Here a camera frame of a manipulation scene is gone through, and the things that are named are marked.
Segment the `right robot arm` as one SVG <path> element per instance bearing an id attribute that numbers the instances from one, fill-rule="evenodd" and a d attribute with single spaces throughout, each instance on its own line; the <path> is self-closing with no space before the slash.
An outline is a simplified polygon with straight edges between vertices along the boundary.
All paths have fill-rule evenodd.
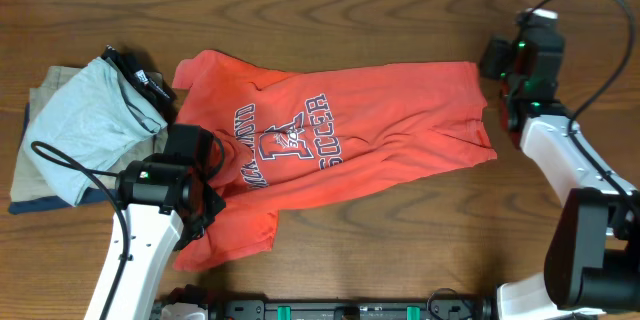
<path id="1" fill-rule="evenodd" d="M 499 319 L 596 319 L 639 309 L 639 191 L 588 143 L 556 99 L 564 38 L 556 13 L 527 9 L 516 39 L 491 38 L 479 64 L 500 82 L 501 123 L 562 206 L 544 269 L 500 286 Z"/>

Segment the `red soccer t-shirt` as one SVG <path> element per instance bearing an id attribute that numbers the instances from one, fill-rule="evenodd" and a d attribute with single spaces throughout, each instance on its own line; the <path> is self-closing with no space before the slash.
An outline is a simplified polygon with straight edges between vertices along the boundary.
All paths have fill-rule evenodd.
<path id="1" fill-rule="evenodd" d="M 177 120 L 219 144 L 211 186 L 225 209 L 178 254 L 202 272 L 270 250 L 279 214 L 368 196 L 496 158 L 470 62 L 314 73 L 261 68 L 214 50 L 183 60 Z"/>

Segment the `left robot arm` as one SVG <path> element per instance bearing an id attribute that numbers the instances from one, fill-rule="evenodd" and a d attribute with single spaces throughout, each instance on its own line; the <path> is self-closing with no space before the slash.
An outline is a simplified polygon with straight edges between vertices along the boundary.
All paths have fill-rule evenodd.
<path id="1" fill-rule="evenodd" d="M 171 128 L 164 151 L 116 177 L 116 211 L 104 266 L 85 317 L 147 319 L 172 252 L 201 238 L 225 208 L 208 184 L 223 146 L 195 125 Z"/>

